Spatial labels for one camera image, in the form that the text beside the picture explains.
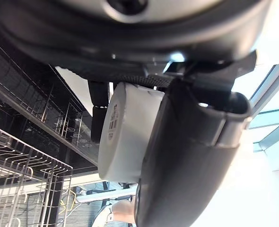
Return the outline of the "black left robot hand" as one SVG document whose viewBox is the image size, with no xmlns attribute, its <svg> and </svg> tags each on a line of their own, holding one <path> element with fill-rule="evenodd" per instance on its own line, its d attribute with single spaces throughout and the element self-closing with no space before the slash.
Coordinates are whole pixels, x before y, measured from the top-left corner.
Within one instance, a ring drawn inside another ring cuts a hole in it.
<svg viewBox="0 0 279 227">
<path fill-rule="evenodd" d="M 170 80 L 145 154 L 139 227 L 189 227 L 221 184 L 251 116 L 232 92 L 253 71 L 269 0 L 0 0 L 0 32 L 92 80 Z"/>
</svg>

